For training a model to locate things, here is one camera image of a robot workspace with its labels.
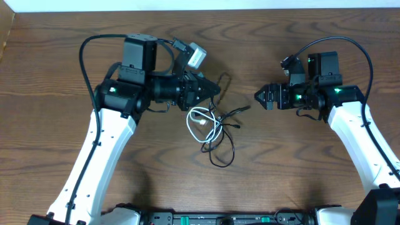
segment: wooden table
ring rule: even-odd
[[[364,198],[358,173],[336,134],[294,110],[265,111],[253,94],[284,82],[279,62],[305,44],[341,35],[370,53],[374,119],[400,154],[400,10],[323,9],[17,14],[0,65],[0,223],[24,224],[45,214],[68,178],[86,136],[91,102],[78,49],[94,34],[176,36],[207,51],[201,71],[232,76],[222,110],[250,104],[235,116],[232,166],[219,169],[199,152],[185,113],[146,112],[117,164],[104,209],[117,203],[177,211],[274,211],[342,204]],[[121,39],[93,41],[84,60],[92,85],[122,58]],[[363,91],[368,65],[353,45],[329,41],[307,53],[337,51],[345,84]],[[169,63],[159,50],[157,67]],[[225,144],[218,154],[229,152]]]

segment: white wall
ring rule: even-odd
[[[400,0],[5,0],[5,2],[16,13],[212,9],[400,8]]]

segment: black connector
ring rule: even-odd
[[[292,63],[292,61],[295,59],[293,55],[286,57],[281,61],[281,67],[283,70],[289,69],[289,65]]]

